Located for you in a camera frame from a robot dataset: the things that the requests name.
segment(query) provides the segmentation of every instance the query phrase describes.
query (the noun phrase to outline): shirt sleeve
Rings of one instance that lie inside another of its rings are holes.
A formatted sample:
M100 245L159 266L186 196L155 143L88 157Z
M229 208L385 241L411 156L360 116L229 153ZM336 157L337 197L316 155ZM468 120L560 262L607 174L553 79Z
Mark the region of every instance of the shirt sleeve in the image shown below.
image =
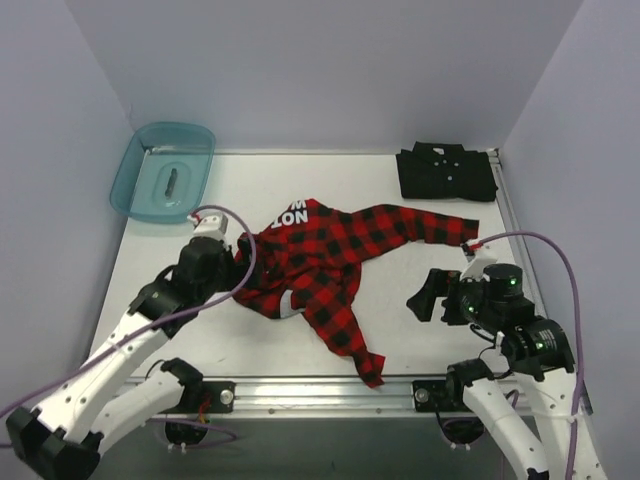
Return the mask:
M334 279L313 269L298 277L292 290L292 307L304 308L302 315L329 350L352 357L358 375L369 387L382 385L384 357L367 350L347 294Z
M362 262L410 241L459 246L478 237L478 226L478 220L376 205L354 213L338 212L329 227L332 239L327 250L337 264Z

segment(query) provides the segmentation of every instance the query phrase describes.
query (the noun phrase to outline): folded black shirt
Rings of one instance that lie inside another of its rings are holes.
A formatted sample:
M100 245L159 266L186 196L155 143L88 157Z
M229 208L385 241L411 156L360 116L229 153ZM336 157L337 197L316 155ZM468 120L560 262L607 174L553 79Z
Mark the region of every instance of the folded black shirt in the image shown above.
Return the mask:
M462 198L492 202L496 186L489 156L462 145L416 142L396 155L403 198Z

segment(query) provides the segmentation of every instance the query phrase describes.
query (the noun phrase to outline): white lettering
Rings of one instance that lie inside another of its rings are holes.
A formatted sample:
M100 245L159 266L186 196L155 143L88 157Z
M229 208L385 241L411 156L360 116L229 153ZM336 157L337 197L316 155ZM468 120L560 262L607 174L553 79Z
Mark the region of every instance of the white lettering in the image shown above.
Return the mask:
M307 202L304 200L297 200L291 204L291 210L295 210L296 208L307 208Z
M304 200L300 200L299 202L294 202L291 204L292 208L294 206L306 207L307 204ZM301 223L307 222L309 222L309 213L307 212L307 210L295 210L293 212L284 212L282 215L275 219L275 221L271 224L271 228L278 228L282 227L283 225L285 227L288 227L290 225L293 225L294 223L296 225L299 225Z
M294 220L293 213L291 213L291 212L284 212L284 213L282 214L282 224L283 224L283 225L286 225L287 227L288 227L289 225L293 225L293 220Z
M307 211L303 210L301 212L296 211L296 223L307 223L309 221L309 216L307 215Z

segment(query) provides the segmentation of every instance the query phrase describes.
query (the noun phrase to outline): white wall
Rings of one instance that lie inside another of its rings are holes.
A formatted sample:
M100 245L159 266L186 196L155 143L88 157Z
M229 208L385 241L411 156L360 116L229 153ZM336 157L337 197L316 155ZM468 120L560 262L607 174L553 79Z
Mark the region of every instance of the white wall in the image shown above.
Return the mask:
M557 239L575 266L594 424L610 478L624 479L640 471L638 25L637 0L585 0L504 147L521 226ZM548 311L569 327L563 268L529 245Z
M0 404L86 353L121 238L108 194L131 133L63 0L4 2ZM12 452L0 464L2 478L33 478Z
M227 148L493 147L581 0L67 0L134 127Z

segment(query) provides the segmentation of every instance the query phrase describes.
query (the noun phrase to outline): white panel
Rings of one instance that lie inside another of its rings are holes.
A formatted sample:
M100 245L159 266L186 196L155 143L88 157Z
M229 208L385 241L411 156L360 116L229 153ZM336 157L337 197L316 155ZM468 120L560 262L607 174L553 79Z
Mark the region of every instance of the white panel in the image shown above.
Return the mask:
M640 4L586 0L504 149L522 227L556 239L580 286L586 380L610 478L640 471ZM529 242L547 311L573 332L561 262Z
M62 0L3 2L0 45L4 405L86 353L121 238L108 194L131 129ZM34 478L12 455L1 476Z
M500 146L581 0L67 0L134 127L231 148Z
M345 212L390 203L479 219L481 237L504 231L495 203L403 200L392 155L218 156L207 187L203 203L233 209L255 232L266 228L292 201L305 198ZM127 223L94 350L140 288L175 263L192 231L189 224ZM227 240L234 251L240 233L231 220ZM513 261L508 240L496 241L492 249L501 261ZM384 374L444 373L447 365L474 357L487 346L467 327L449 327L439 320L420 323L405 306L430 268L462 269L466 263L457 247L418 242L364 263L353 310L370 351L387 357ZM434 317L439 319L442 313L438 305ZM143 376L158 358L173 357L205 376L356 375L353 361L331 353L302 315L270 320L233 300L201 313L149 357L136 375ZM494 355L483 359L495 371L506 369Z

